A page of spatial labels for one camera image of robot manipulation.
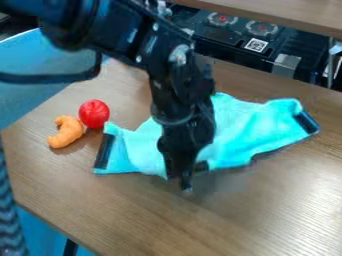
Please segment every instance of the qr code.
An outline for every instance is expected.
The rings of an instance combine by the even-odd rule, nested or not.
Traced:
[[[252,38],[248,44],[245,46],[245,49],[254,51],[254,52],[262,52],[266,46],[268,45],[268,42]]]

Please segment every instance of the black cable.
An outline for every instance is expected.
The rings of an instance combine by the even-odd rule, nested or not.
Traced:
[[[91,80],[97,77],[101,72],[102,54],[96,52],[94,65],[86,71],[78,74],[67,75],[17,75],[0,72],[0,82],[9,84],[58,84],[74,83],[79,81]]]

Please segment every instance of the table surface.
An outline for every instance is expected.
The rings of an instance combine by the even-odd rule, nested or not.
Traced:
[[[107,102],[125,128],[148,117],[146,74],[112,61],[3,131],[17,202],[100,255],[342,255],[342,94],[222,62],[215,78],[219,91],[244,100],[299,98],[321,134],[196,177],[187,195],[157,177],[97,177],[100,131],[62,150],[45,140],[54,117],[76,115],[90,98]]]
[[[340,18],[342,1],[340,0],[173,0],[173,2],[342,38]]]

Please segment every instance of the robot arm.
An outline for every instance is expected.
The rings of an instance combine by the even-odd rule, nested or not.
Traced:
[[[214,81],[209,65],[195,56],[191,36],[165,19],[162,2],[2,0],[0,10],[37,16],[62,49],[93,49],[145,70],[152,116],[163,127],[158,149],[167,174],[181,178],[182,189],[191,187],[197,154],[214,137]]]

